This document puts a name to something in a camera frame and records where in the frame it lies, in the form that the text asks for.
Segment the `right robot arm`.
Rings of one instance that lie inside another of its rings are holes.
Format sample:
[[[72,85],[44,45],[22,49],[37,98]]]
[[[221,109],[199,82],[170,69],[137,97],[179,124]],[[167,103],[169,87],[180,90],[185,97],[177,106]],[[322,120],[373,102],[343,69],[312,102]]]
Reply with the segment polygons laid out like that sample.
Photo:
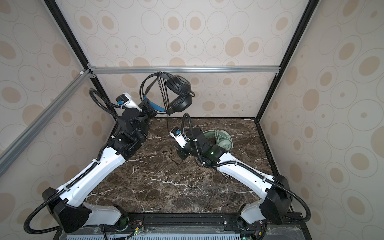
[[[240,222],[251,225],[267,220],[281,225],[284,220],[306,223],[311,219],[311,210],[305,201],[291,191],[288,180],[262,173],[235,158],[229,151],[211,145],[202,129],[195,129],[188,113],[182,117],[180,128],[170,131],[177,143],[181,159],[193,156],[202,167],[226,174],[259,196],[259,200],[246,204],[240,210]]]

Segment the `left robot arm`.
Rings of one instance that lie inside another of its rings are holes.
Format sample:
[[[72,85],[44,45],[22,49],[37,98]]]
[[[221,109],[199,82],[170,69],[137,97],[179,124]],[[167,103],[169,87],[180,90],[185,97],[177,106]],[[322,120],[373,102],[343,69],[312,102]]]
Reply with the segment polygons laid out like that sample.
[[[116,136],[110,138],[99,150],[92,162],[71,180],[57,189],[47,188],[42,197],[44,202],[26,218],[24,231],[39,235],[63,230],[73,233],[89,225],[115,225],[122,216],[114,206],[96,206],[85,203],[89,193],[104,180],[113,170],[129,160],[146,141],[150,129],[150,120],[157,113],[145,98],[136,104],[129,94],[125,93],[116,99],[113,107],[121,107],[124,111],[117,117],[121,129]],[[57,227],[35,230],[30,224],[33,218],[44,208],[59,224]]]

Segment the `black headphones blue accents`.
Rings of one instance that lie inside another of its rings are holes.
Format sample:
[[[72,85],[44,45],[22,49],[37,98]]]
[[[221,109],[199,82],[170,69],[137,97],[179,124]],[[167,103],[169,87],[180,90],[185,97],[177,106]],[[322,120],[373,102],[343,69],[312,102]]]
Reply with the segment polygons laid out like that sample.
[[[151,89],[158,86],[162,105],[149,102],[150,106],[160,115],[172,115],[186,110],[193,102],[195,93],[191,83],[180,75],[157,72],[146,77],[140,85],[140,99],[148,100]]]

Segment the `mint green headphones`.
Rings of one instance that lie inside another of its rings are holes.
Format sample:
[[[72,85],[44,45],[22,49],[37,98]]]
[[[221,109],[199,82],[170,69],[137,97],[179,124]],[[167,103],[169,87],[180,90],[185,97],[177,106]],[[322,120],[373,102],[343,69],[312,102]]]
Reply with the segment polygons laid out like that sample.
[[[232,137],[224,130],[208,130],[204,132],[204,136],[206,138],[215,137],[216,145],[226,151],[231,151],[234,147]]]

